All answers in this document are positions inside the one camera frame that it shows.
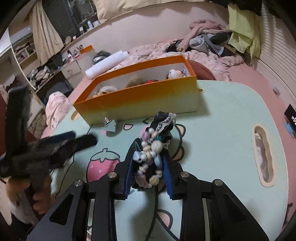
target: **purple bead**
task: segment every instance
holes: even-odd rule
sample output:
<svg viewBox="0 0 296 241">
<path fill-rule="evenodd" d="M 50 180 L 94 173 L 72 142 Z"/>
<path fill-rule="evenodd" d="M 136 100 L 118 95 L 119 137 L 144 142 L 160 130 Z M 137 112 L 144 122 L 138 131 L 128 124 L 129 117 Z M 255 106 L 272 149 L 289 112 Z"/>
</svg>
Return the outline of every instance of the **purple bead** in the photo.
<svg viewBox="0 0 296 241">
<path fill-rule="evenodd" d="M 150 139 L 150 134 L 149 132 L 144 132 L 142 135 L 142 140 L 143 141 L 148 141 Z"/>
</svg>

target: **bottle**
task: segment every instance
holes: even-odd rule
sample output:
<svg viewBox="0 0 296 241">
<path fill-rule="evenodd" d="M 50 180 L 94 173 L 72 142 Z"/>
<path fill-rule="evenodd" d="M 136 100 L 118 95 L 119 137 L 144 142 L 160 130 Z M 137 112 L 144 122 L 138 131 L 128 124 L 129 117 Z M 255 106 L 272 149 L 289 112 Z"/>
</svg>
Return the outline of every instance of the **bottle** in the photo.
<svg viewBox="0 0 296 241">
<path fill-rule="evenodd" d="M 89 29 L 94 28 L 90 20 L 87 21 L 87 24 L 89 25 Z"/>
<path fill-rule="evenodd" d="M 74 58 L 73 58 L 70 50 L 68 50 L 67 53 L 68 53 L 68 60 L 69 60 L 69 62 L 72 62 L 74 60 Z"/>
</svg>

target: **orange and yellow box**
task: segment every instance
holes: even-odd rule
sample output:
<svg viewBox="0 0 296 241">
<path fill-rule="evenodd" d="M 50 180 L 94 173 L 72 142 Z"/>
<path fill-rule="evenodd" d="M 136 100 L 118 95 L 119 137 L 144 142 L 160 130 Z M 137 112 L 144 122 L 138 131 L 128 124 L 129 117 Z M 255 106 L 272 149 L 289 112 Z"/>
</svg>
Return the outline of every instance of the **orange and yellow box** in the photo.
<svg viewBox="0 0 296 241">
<path fill-rule="evenodd" d="M 166 79 L 170 69 L 186 70 L 186 77 Z M 158 82 L 124 88 L 132 75 Z M 113 85 L 118 91 L 91 98 L 96 88 Z M 194 112 L 198 107 L 196 75 L 183 56 L 145 61 L 96 77 L 74 103 L 89 124 L 155 116 L 157 112 Z"/>
</svg>

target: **person's hand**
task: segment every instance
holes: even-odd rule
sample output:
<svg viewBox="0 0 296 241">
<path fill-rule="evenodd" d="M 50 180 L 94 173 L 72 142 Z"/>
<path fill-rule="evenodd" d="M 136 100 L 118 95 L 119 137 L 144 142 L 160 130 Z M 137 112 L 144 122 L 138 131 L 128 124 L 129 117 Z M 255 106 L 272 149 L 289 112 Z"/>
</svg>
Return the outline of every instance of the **person's hand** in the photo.
<svg viewBox="0 0 296 241">
<path fill-rule="evenodd" d="M 35 193 L 33 200 L 35 204 L 33 205 L 34 210 L 39 214 L 45 214 L 51 206 L 50 202 L 50 176 L 46 176 L 43 183 L 43 188 L 41 192 Z M 11 178 L 6 183 L 6 191 L 8 198 L 11 202 L 15 203 L 19 201 L 18 192 L 25 191 L 30 186 L 29 179 L 19 179 Z"/>
</svg>

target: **yellow-green towel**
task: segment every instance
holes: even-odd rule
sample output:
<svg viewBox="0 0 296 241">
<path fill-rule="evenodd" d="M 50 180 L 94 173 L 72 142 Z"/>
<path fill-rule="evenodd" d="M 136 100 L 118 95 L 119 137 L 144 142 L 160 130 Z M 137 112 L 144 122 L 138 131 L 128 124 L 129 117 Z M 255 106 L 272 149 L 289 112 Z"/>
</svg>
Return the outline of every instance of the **yellow-green towel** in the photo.
<svg viewBox="0 0 296 241">
<path fill-rule="evenodd" d="M 233 32 L 229 44 L 241 53 L 247 50 L 251 56 L 259 58 L 261 52 L 259 17 L 251 11 L 240 10 L 232 3 L 228 4 L 228 11 L 228 29 Z"/>
</svg>

